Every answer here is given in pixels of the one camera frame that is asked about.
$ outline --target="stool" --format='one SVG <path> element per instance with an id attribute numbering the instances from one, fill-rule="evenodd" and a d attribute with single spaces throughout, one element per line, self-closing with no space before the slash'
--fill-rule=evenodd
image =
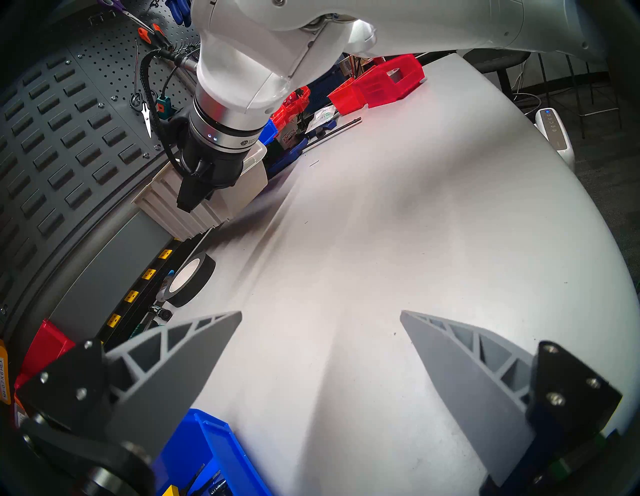
<path id="1" fill-rule="evenodd" d="M 500 88 L 509 100 L 513 102 L 511 83 L 507 76 L 507 69 L 524 63 L 531 55 L 530 52 L 519 50 L 498 50 L 494 48 L 476 48 L 467 52 L 463 59 L 474 66 L 480 73 L 498 73 Z"/>
<path id="2" fill-rule="evenodd" d="M 618 94 L 616 93 L 616 89 L 613 87 L 613 85 L 611 86 L 611 90 L 613 91 L 613 96 L 615 98 L 615 100 L 611 100 L 608 96 L 603 95 L 601 91 L 598 90 L 598 88 L 595 88 L 595 90 L 600 93 L 602 96 L 604 96 L 607 100 L 609 100 L 612 104 L 614 104 L 614 107 L 610 107 L 608 109 L 603 109 L 603 110 L 597 110 L 595 112 L 588 112 L 585 113 L 582 110 L 582 104 L 580 103 L 580 94 L 578 92 L 578 84 L 575 81 L 575 73 L 573 72 L 573 65 L 571 64 L 571 59 L 569 58 L 569 55 L 565 55 L 566 57 L 566 63 L 569 66 L 569 72 L 571 73 L 571 82 L 573 84 L 573 90 L 575 92 L 575 100 L 576 100 L 576 104 L 578 106 L 578 113 L 577 116 L 580 119 L 580 131 L 582 132 L 582 139 L 584 139 L 584 121 L 583 119 L 585 117 L 589 117 L 590 115 L 596 115 L 596 114 L 602 114 L 605 112 L 613 112 L 613 111 L 617 111 L 618 112 L 618 124 L 620 125 L 620 129 L 622 129 L 622 118 L 620 117 L 620 105 L 618 104 Z M 545 66 L 544 64 L 542 64 L 542 55 L 538 54 L 538 61 L 540 62 L 540 70 L 542 71 L 542 79 L 545 82 L 545 93 L 547 94 L 547 107 L 551 106 L 551 100 L 553 99 L 553 96 L 549 95 L 549 87 L 547 84 L 547 75 L 545 74 Z M 591 84 L 591 71 L 589 71 L 589 63 L 585 62 L 584 63 L 586 68 L 587 68 L 587 82 L 589 83 L 589 92 L 591 93 L 591 105 L 594 104 L 594 100 L 593 100 L 593 85 Z M 555 101 L 557 104 L 561 105 L 562 107 L 564 107 L 564 105 L 562 105 L 560 102 Z M 567 109 L 569 112 L 575 114 L 575 112 L 573 112 L 571 109 Z"/>

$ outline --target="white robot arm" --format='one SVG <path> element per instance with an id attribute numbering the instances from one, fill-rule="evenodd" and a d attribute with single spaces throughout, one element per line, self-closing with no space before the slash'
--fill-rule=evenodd
<path id="1" fill-rule="evenodd" d="M 605 58 L 576 0 L 194 0 L 192 17 L 202 44 L 181 159 L 191 171 L 226 164 L 226 184 L 212 188 L 234 182 L 229 166 L 239 175 L 274 110 L 342 52 L 490 47 Z"/>

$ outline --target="chair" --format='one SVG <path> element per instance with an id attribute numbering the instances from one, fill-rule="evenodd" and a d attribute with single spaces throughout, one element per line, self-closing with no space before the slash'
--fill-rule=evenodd
<path id="1" fill-rule="evenodd" d="M 467 52 L 463 59 L 474 66 L 480 73 L 496 72 L 500 88 L 507 98 L 513 101 L 511 83 L 507 69 L 522 64 L 531 55 L 519 50 L 498 50 L 493 48 L 476 48 Z"/>

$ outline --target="white table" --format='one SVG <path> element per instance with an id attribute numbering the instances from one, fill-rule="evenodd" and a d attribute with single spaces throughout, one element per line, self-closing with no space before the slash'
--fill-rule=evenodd
<path id="1" fill-rule="evenodd" d="M 275 495 L 475 495 L 485 475 L 399 321 L 414 310 L 535 353 L 557 341 L 638 404 L 640 310 L 593 202 L 457 55 L 303 155 L 212 233 L 172 324 L 242 310 L 194 404 Z"/>

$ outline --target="black pegboard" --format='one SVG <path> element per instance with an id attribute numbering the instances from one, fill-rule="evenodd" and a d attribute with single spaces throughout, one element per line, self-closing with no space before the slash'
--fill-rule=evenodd
<path id="1" fill-rule="evenodd" d="M 198 41 L 193 27 L 176 26 L 164 6 L 127 7 L 159 24 L 172 43 Z M 48 53 L 42 47 L 44 55 L 0 97 L 0 305 L 7 306 L 0 328 L 6 321 L 6 339 L 66 253 L 166 160 L 129 107 L 136 39 L 140 60 L 148 47 L 127 17 L 107 14 L 99 22 L 95 14 L 92 8 L 53 26 L 63 47 Z M 159 92 L 169 72 L 154 61 L 151 87 Z M 191 98 L 175 76 L 168 95 L 178 108 Z"/>

